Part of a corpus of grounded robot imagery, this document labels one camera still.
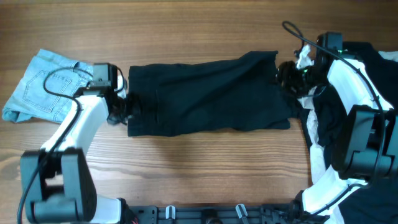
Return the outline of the black shorts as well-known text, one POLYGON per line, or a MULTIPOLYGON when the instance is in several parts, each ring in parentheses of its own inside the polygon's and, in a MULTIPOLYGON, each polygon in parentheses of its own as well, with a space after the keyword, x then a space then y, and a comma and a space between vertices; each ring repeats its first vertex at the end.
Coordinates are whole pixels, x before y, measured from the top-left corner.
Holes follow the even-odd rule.
POLYGON ((255 51, 194 65, 131 66, 129 97, 135 102, 128 136, 288 129, 297 110, 275 82, 276 55, 255 51))

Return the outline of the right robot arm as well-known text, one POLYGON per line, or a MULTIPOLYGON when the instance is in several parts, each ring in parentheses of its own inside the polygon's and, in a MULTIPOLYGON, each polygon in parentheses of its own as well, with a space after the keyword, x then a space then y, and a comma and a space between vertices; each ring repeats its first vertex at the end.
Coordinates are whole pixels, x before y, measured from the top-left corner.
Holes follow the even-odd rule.
POLYGON ((397 222, 397 63, 327 32, 302 39, 276 82, 296 103, 311 187, 280 214, 290 223, 397 222))

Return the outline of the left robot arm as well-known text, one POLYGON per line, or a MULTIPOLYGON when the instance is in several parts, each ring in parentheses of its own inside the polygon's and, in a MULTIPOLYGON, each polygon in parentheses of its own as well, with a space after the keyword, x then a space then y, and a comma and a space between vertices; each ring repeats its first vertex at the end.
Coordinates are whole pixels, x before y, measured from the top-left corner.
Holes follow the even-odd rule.
POLYGON ((16 221, 30 223, 139 223, 123 198, 98 195, 86 162, 104 123, 124 123, 126 80, 119 67, 96 63, 93 78, 67 96, 73 106, 54 135, 20 159, 22 196, 16 221))

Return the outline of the folded light blue denim shorts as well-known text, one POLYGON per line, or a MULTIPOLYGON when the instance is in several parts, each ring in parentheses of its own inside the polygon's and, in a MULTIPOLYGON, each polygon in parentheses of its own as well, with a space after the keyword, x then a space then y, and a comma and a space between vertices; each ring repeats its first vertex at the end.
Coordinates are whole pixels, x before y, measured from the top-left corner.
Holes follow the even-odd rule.
POLYGON ((72 96, 91 81, 93 66, 41 49, 32 58, 24 76, 2 109, 5 121, 20 123, 39 118, 61 123, 72 96))

